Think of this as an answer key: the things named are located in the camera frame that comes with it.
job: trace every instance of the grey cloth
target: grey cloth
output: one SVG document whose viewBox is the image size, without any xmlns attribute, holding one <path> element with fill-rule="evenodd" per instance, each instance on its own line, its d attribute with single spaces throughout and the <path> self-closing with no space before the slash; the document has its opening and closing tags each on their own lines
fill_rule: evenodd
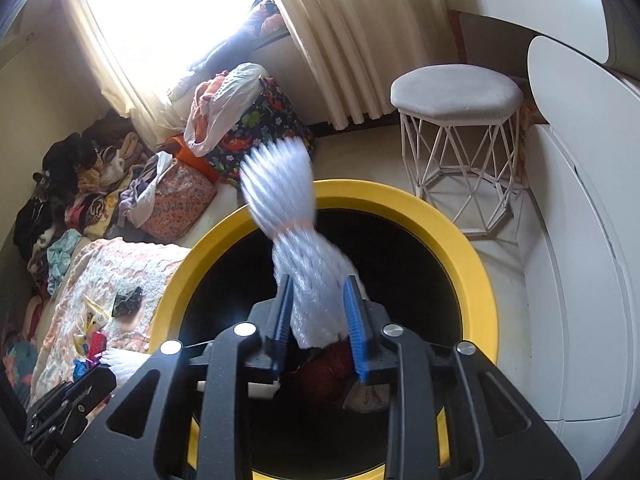
<svg viewBox="0 0 640 480">
<path fill-rule="evenodd" d="M 391 103 L 400 112 L 444 126 L 502 124 L 522 99 L 507 76 L 464 64 L 418 68 L 391 85 Z"/>
</svg>

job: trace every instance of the beige wall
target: beige wall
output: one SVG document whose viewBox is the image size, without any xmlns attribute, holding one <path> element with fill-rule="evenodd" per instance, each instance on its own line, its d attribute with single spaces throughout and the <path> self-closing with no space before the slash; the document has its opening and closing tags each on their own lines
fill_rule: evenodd
<svg viewBox="0 0 640 480">
<path fill-rule="evenodd" d="M 0 70 L 0 240 L 33 191 L 52 143 L 106 111 L 63 16 Z"/>
</svg>

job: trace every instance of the pink patterned bag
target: pink patterned bag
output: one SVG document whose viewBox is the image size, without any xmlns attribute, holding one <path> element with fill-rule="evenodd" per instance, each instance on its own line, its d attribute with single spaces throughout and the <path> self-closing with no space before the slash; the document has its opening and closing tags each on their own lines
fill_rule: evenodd
<svg viewBox="0 0 640 480">
<path fill-rule="evenodd" d="M 216 188 L 198 170 L 174 158 L 156 187 L 149 220 L 140 228 L 162 242 L 180 238 L 200 218 L 216 195 Z"/>
</svg>

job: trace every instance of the beige curtain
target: beige curtain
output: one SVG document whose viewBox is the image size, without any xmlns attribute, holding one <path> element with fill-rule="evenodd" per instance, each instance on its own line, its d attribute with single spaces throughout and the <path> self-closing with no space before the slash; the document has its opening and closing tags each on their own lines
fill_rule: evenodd
<svg viewBox="0 0 640 480">
<path fill-rule="evenodd" d="M 113 1 L 105 0 L 61 0 L 71 30 L 78 40 L 79 46 L 98 82 L 102 95 L 114 110 L 123 117 L 131 117 L 138 134 L 152 150 L 157 149 L 164 140 L 184 130 L 180 117 L 174 112 L 166 89 L 155 85 L 152 71 L 158 66 L 145 64 L 139 59 L 140 54 L 151 56 L 149 48 L 140 50 L 136 38 L 129 35 L 118 42 L 108 27 L 110 6 Z M 129 13 L 112 12 L 126 29 L 127 22 L 132 25 L 136 20 L 144 20 L 144 16 L 136 15 L 135 9 Z"/>
<path fill-rule="evenodd" d="M 444 0 L 277 0 L 341 130 L 393 111 L 391 83 L 455 60 Z"/>
</svg>

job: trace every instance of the blanket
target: blanket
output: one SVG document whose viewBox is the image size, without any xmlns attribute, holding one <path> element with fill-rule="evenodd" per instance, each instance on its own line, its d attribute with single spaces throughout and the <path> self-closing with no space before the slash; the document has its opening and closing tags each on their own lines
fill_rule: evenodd
<svg viewBox="0 0 640 480">
<path fill-rule="evenodd" d="M 176 245 L 132 244 L 122 238 L 100 239 L 84 247 L 58 291 L 53 320 L 33 371 L 31 403 L 62 381 L 72 379 L 73 360 L 79 357 L 74 336 L 86 323 L 83 295 L 110 312 L 119 290 L 141 285 L 140 309 L 111 319 L 102 332 L 108 347 L 146 352 L 158 303 L 188 252 Z"/>
</svg>

